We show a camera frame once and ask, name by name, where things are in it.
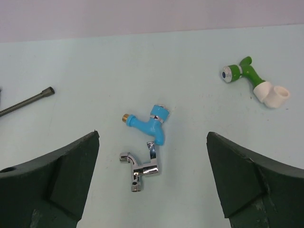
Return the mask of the green faucet with white elbow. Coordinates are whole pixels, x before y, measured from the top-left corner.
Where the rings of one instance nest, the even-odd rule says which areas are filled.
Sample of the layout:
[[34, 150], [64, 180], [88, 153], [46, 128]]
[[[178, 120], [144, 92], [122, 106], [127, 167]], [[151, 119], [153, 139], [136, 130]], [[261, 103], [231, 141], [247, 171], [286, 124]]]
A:
[[252, 84], [253, 93], [259, 102], [271, 109], [281, 107], [290, 98], [290, 92], [282, 86], [276, 86], [269, 81], [263, 80], [251, 64], [252, 58], [247, 56], [238, 65], [223, 67], [221, 77], [226, 83], [231, 83], [244, 77]]

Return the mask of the chrome metal faucet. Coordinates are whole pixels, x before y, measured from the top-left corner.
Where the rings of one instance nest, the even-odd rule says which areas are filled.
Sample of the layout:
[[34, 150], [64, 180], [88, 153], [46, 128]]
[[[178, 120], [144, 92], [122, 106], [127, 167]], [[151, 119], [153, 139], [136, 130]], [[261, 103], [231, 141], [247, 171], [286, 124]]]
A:
[[141, 177], [147, 175], [154, 175], [159, 173], [159, 165], [157, 160], [157, 154], [155, 150], [154, 142], [147, 142], [149, 149], [150, 161], [147, 163], [139, 164], [134, 156], [130, 152], [123, 152], [119, 155], [120, 162], [126, 162], [131, 165], [131, 192], [140, 192]]

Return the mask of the blue plastic faucet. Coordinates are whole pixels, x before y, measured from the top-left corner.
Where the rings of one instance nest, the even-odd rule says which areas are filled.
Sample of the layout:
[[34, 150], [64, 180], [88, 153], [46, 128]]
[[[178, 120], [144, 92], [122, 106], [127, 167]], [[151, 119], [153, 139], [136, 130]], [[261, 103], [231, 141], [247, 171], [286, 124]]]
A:
[[162, 124], [168, 119], [169, 115], [169, 109], [156, 104], [150, 112], [150, 118], [148, 121], [141, 121], [132, 114], [124, 114], [122, 121], [127, 126], [136, 128], [142, 133], [153, 137], [155, 144], [162, 146], [165, 142], [165, 134], [162, 129]]

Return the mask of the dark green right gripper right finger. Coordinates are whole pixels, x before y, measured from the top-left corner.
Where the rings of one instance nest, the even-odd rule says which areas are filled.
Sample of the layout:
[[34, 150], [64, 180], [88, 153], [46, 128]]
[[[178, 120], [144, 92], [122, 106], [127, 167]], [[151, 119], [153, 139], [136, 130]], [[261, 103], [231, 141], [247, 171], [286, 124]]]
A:
[[218, 197], [233, 228], [302, 228], [304, 171], [209, 132]]

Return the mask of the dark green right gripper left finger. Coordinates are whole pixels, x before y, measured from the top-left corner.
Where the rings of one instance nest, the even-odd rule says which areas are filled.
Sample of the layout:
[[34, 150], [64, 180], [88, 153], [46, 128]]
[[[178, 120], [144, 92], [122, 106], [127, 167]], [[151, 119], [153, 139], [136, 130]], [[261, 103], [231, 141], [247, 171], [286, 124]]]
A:
[[0, 171], [2, 228], [75, 228], [99, 151], [99, 134]]

